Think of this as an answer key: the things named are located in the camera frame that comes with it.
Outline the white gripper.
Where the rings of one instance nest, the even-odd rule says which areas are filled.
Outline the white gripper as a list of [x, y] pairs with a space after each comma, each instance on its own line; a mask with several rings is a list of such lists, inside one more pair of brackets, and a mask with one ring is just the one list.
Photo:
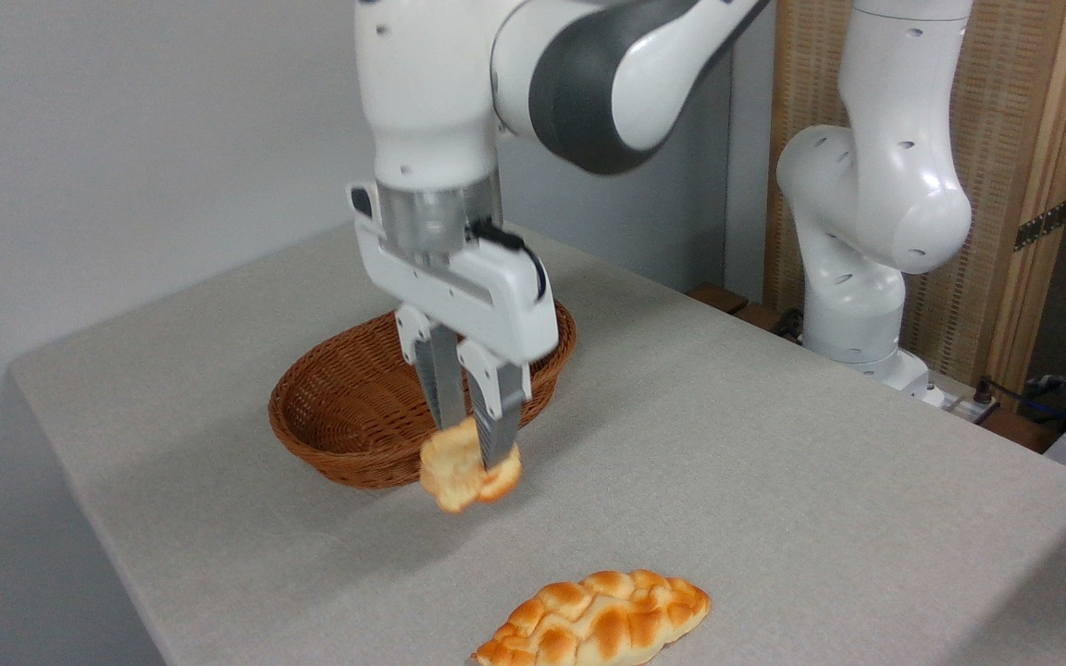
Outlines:
[[[528, 253], [489, 240], [472, 240], [447, 262], [423, 265], [389, 242], [376, 184], [352, 182], [348, 202], [367, 276], [409, 304], [395, 311], [399, 344], [417, 372], [436, 428], [466, 419], [462, 366], [482, 462], [487, 469], [503, 462], [532, 396], [529, 366], [521, 363], [536, 362], [558, 347], [551, 287], [539, 282]], [[461, 344], [456, 332], [465, 338]]]

